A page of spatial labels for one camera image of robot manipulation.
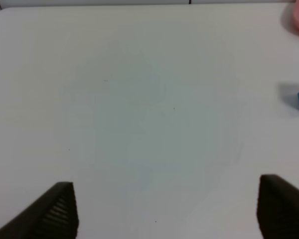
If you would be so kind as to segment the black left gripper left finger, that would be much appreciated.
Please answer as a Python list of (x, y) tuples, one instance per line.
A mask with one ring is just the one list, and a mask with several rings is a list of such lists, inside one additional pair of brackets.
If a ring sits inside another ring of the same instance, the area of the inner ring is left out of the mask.
[(74, 185), (58, 182), (0, 228), (0, 239), (75, 239), (78, 228)]

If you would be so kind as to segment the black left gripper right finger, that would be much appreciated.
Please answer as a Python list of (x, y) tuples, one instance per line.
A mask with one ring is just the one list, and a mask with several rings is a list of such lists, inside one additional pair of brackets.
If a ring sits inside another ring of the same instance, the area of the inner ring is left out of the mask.
[(299, 239), (299, 189), (282, 177), (261, 175), (256, 214), (264, 239)]

